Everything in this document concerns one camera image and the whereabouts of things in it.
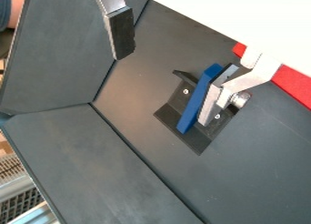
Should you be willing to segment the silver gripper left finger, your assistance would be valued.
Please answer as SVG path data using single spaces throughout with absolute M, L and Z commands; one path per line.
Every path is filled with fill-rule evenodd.
M 134 13 L 126 0 L 96 0 L 110 37 L 115 60 L 126 58 L 135 50 Z

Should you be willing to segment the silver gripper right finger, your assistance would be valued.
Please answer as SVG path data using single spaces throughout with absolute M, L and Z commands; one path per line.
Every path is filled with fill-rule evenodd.
M 246 104 L 247 95 L 243 95 L 239 101 L 238 93 L 270 81 L 280 62 L 248 46 L 240 58 L 240 65 L 242 67 L 230 66 L 210 85 L 198 114 L 198 123 L 204 127 L 234 101 L 240 106 Z

